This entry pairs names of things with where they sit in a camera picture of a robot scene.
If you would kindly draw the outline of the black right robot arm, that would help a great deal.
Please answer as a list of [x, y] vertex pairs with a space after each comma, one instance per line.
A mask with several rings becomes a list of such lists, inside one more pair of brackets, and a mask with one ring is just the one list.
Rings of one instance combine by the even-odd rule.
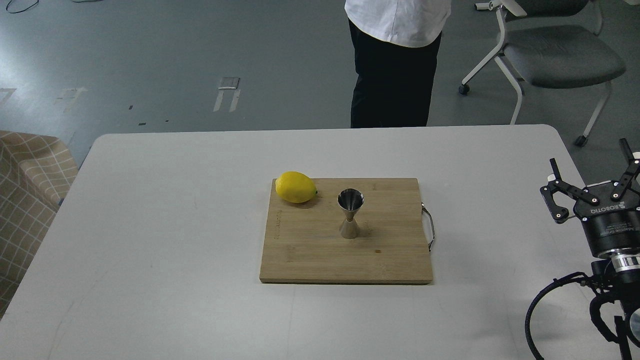
[[542, 354], [531, 335], [534, 309], [551, 291], [573, 283], [594, 293], [590, 321], [606, 341], [618, 345], [623, 360], [633, 357], [630, 344], [639, 345], [640, 155], [624, 137], [619, 146], [627, 162], [621, 177], [581, 188], [565, 182], [556, 160], [550, 159], [551, 174], [540, 189], [542, 198], [555, 223], [579, 219], [595, 261], [590, 265], [592, 275], [576, 271], [555, 278], [531, 301], [525, 315], [525, 339], [537, 360]]

